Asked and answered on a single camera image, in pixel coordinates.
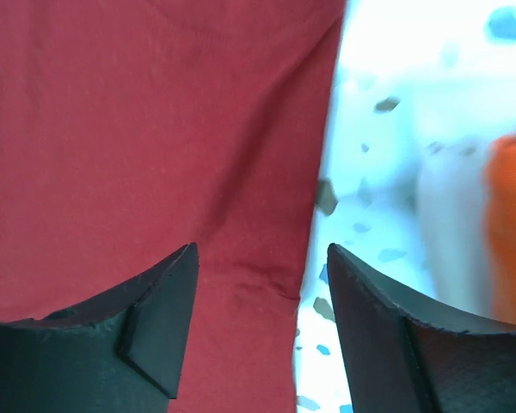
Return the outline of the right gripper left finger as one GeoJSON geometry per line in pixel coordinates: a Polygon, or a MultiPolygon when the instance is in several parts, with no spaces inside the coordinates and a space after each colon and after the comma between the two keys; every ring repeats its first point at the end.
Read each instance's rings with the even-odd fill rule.
{"type": "Polygon", "coordinates": [[[190,243],[76,305],[0,323],[0,413],[166,411],[180,384],[197,280],[190,243]]]}

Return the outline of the dark red t shirt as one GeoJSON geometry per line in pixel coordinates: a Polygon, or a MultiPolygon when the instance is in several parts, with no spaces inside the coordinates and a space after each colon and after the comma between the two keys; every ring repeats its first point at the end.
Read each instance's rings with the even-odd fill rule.
{"type": "Polygon", "coordinates": [[[164,412],[293,412],[342,1],[0,1],[0,323],[195,243],[164,412]]]}

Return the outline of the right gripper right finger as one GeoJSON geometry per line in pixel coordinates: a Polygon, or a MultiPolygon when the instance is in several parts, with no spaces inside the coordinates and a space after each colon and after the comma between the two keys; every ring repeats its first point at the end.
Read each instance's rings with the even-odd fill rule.
{"type": "Polygon", "coordinates": [[[516,325],[443,304],[338,244],[327,270],[359,413],[516,413],[516,325]]]}

